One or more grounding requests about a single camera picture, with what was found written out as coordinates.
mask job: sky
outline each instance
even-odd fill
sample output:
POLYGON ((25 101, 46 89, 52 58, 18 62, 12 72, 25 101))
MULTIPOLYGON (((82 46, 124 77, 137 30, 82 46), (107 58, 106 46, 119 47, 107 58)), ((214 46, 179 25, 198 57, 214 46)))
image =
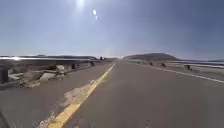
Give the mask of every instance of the sky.
POLYGON ((222 0, 0 0, 0 55, 224 59, 222 0))

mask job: metal guardrail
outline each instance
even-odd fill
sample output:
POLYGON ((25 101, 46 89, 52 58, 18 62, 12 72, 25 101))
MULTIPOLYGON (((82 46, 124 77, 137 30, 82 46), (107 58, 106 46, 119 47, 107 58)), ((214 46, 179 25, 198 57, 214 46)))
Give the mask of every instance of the metal guardrail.
POLYGON ((208 62, 208 61, 143 61, 143 60, 128 60, 128 61, 145 62, 145 63, 149 63, 150 65, 153 65, 153 63, 157 63, 157 64, 160 64, 163 67, 166 67, 166 64, 180 64, 180 65, 184 65, 187 69, 190 69, 191 66, 224 69, 224 62, 208 62))
POLYGON ((162 61, 161 63, 171 63, 171 64, 182 64, 185 66, 195 66, 195 67, 208 67, 208 68, 223 68, 224 63, 222 62, 206 62, 206 61, 162 61))
POLYGON ((16 66, 70 65, 72 69, 75 69, 80 63, 89 63, 90 66, 94 66, 94 62, 97 61, 100 60, 69 57, 0 57, 0 84, 9 81, 8 70, 16 66))

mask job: mountain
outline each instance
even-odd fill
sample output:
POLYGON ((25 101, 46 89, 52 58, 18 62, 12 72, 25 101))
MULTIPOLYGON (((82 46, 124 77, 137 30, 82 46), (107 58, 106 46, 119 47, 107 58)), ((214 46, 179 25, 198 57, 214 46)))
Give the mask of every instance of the mountain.
POLYGON ((165 53, 149 53, 149 54, 139 54, 139 55, 130 55, 126 56, 123 59, 140 59, 140 60, 147 60, 147 61, 177 61, 178 58, 171 56, 165 53))

